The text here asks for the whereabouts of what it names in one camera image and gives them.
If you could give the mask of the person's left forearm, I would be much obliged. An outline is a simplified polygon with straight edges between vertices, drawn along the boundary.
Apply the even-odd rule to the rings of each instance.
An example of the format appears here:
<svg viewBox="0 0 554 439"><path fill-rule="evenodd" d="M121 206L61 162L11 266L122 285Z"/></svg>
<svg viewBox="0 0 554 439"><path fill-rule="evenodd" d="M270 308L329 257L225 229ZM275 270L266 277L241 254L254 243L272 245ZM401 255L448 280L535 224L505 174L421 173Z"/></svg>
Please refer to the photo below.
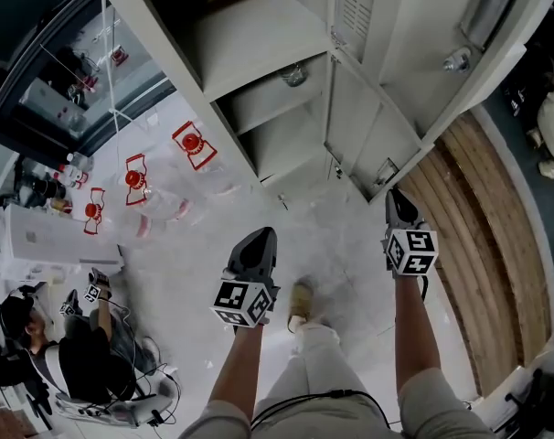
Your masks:
<svg viewBox="0 0 554 439"><path fill-rule="evenodd" d="M209 401L227 402L250 421L256 405L263 325L239 327Z"/></svg>

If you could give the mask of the white long carton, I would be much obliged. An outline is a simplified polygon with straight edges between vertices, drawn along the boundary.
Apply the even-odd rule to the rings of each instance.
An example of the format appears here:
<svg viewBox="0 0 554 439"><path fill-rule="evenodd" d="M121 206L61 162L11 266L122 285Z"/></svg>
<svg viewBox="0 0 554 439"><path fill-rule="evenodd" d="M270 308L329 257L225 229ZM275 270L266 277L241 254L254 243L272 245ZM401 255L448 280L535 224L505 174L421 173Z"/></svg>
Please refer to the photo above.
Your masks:
<svg viewBox="0 0 554 439"><path fill-rule="evenodd" d="M15 204L5 209L5 242L14 262L123 267L115 243L83 232L80 221L26 209Z"/></svg>

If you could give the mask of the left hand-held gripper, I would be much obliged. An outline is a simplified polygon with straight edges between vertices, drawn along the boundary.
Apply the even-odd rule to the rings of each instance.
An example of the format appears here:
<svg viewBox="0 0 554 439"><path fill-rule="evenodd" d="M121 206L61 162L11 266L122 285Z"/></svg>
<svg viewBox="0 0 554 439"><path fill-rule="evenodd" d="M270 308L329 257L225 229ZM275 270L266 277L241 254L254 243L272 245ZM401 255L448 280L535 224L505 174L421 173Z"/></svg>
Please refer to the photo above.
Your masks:
<svg viewBox="0 0 554 439"><path fill-rule="evenodd" d="M273 282L245 277L271 277L276 253L277 234L272 227L252 232L233 248L209 307L222 323L237 330L270 322L269 313L281 288Z"/></svg>

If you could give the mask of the person's grey t-shirt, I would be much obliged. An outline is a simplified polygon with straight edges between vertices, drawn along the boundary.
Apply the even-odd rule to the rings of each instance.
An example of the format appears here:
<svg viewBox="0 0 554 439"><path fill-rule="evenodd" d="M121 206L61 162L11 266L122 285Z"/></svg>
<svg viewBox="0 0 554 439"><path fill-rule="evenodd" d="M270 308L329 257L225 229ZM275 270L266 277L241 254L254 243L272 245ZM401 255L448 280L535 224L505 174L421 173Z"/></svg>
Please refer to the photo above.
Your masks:
<svg viewBox="0 0 554 439"><path fill-rule="evenodd" d="M495 439L454 394L439 369L426 369L400 390L402 431L389 429L380 409L362 396L294 405L250 428L234 405L210 402L178 439Z"/></svg>

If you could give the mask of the small white bottle red label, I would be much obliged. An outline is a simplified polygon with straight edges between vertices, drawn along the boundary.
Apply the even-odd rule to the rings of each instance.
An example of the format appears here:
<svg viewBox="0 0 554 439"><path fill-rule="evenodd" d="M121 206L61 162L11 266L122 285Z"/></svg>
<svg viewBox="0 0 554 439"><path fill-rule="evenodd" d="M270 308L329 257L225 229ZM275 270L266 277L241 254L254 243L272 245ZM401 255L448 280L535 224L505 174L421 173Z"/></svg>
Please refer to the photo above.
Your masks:
<svg viewBox="0 0 554 439"><path fill-rule="evenodd" d="M61 165L54 177L65 187L81 189L87 183L89 175L77 166Z"/></svg>

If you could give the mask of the black sneaker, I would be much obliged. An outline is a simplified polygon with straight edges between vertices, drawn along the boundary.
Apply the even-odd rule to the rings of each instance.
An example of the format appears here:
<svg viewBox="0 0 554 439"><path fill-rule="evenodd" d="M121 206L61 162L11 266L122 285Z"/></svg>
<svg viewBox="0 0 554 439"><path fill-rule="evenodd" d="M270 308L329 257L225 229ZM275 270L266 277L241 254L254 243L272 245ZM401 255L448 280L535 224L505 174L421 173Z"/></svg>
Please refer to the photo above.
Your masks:
<svg viewBox="0 0 554 439"><path fill-rule="evenodd" d="M527 111L527 86L525 84L509 88L506 93L514 117Z"/></svg>

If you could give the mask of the small clear bottle white cap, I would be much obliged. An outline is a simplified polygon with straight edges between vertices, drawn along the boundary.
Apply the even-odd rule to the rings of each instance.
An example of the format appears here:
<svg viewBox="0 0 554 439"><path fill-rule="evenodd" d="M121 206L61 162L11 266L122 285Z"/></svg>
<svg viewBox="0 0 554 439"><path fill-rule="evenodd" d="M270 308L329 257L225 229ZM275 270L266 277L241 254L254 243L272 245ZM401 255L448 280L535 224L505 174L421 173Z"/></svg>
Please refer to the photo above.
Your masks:
<svg viewBox="0 0 554 439"><path fill-rule="evenodd" d="M90 173L93 169L94 159L91 156L85 156L79 152L67 154L67 160L70 165L75 166L80 171Z"/></svg>

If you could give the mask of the black round container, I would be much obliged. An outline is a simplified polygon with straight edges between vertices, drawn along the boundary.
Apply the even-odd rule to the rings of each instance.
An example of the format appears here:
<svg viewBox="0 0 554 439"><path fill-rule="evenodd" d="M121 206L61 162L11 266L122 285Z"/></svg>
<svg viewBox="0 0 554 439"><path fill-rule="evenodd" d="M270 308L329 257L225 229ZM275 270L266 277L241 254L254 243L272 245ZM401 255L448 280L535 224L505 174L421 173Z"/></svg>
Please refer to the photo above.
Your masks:
<svg viewBox="0 0 554 439"><path fill-rule="evenodd" d="M66 197L66 188L54 180L34 178L31 183L32 190L45 199Z"/></svg>

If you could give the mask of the white metal locker cabinet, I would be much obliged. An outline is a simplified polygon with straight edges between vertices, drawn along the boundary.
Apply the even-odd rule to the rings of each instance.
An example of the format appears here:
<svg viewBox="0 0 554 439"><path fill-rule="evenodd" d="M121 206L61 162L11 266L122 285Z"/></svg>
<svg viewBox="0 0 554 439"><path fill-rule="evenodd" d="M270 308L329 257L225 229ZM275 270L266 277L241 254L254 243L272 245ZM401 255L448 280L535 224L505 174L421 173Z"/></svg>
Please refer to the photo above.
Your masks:
<svg viewBox="0 0 554 439"><path fill-rule="evenodd" d="M208 128L215 148L253 187L289 203L315 180L353 185L325 147L330 54L336 53L328 0L109 1ZM309 76L292 88L279 70L295 62ZM370 202L407 175L439 137L422 144Z"/></svg>

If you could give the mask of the wooden slat platform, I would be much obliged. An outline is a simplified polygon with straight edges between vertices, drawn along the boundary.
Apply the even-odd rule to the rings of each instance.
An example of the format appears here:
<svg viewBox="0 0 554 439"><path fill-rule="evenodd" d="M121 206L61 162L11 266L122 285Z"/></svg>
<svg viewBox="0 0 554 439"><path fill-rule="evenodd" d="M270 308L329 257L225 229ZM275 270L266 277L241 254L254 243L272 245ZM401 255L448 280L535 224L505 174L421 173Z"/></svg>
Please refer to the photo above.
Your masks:
<svg viewBox="0 0 554 439"><path fill-rule="evenodd" d="M486 397L552 335L547 280L526 209L470 112L399 182L437 231L435 269Z"/></svg>

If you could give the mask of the black office chair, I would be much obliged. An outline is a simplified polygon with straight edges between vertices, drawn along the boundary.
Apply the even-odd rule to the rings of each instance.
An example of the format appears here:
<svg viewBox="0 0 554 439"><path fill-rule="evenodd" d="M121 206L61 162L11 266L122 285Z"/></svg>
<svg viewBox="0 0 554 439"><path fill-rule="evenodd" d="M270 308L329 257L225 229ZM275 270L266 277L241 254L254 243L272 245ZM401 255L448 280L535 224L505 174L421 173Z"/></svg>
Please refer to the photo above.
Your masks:
<svg viewBox="0 0 554 439"><path fill-rule="evenodd" d="M517 407L493 433L497 439L554 439L554 375L536 369L524 398L509 392L505 402Z"/></svg>

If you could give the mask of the person's right forearm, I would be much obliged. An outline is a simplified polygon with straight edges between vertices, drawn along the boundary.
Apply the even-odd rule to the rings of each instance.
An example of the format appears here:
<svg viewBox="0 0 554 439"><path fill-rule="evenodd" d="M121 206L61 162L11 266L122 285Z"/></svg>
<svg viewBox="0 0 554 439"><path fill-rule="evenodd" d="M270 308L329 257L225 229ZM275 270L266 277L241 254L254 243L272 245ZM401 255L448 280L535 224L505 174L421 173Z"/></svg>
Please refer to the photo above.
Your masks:
<svg viewBox="0 0 554 439"><path fill-rule="evenodd" d="M397 391L427 369L440 369L441 359L427 310L414 276L395 282L395 370Z"/></svg>

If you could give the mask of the person's white trousers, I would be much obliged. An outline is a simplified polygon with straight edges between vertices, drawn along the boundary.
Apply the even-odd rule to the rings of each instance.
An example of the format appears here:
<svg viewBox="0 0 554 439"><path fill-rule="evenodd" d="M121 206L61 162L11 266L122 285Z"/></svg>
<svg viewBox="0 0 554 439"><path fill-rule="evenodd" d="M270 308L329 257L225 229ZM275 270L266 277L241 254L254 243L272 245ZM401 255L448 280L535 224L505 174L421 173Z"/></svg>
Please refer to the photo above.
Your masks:
<svg viewBox="0 0 554 439"><path fill-rule="evenodd" d="M255 413L265 423L295 419L310 425L389 428L384 412L349 366L333 328L306 323L294 337L284 371L256 405Z"/></svg>

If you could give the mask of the clear water jug red cap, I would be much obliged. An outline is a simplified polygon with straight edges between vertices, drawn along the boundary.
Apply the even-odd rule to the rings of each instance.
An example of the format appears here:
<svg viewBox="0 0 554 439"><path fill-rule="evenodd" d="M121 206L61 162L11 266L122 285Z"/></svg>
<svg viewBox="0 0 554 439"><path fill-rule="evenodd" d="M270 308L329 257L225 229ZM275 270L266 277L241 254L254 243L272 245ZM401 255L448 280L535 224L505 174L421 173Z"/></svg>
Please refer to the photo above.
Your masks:
<svg viewBox="0 0 554 439"><path fill-rule="evenodd" d="M240 188L233 171L194 122L188 121L180 126L171 135L171 140L178 148L179 164L204 194L228 196Z"/></svg>
<svg viewBox="0 0 554 439"><path fill-rule="evenodd" d="M125 206L154 220L178 220L196 205L191 185L179 169L160 157L138 154L125 160Z"/></svg>
<svg viewBox="0 0 554 439"><path fill-rule="evenodd" d="M93 187L85 209L84 233L103 241L126 245L147 239L152 220L128 208L104 188Z"/></svg>

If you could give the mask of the black framed glass window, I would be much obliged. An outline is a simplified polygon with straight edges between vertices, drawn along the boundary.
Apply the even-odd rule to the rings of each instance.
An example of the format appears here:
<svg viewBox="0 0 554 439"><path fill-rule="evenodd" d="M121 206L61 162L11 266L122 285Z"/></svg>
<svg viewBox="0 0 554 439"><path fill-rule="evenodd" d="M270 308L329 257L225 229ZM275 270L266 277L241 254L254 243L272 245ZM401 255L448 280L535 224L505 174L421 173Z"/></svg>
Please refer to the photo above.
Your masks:
<svg viewBox="0 0 554 439"><path fill-rule="evenodd" d="M0 0L0 144L94 154L173 92L109 0Z"/></svg>

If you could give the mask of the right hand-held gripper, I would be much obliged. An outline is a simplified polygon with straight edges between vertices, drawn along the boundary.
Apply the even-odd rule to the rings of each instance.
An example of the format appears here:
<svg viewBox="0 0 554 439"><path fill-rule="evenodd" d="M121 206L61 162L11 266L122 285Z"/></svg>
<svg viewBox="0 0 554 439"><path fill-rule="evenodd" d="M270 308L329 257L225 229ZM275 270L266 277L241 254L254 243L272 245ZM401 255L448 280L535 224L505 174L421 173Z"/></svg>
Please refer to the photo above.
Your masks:
<svg viewBox="0 0 554 439"><path fill-rule="evenodd" d="M426 276L439 255L437 232L416 201L397 187L385 198L387 228L382 243L386 268L394 275Z"/></svg>

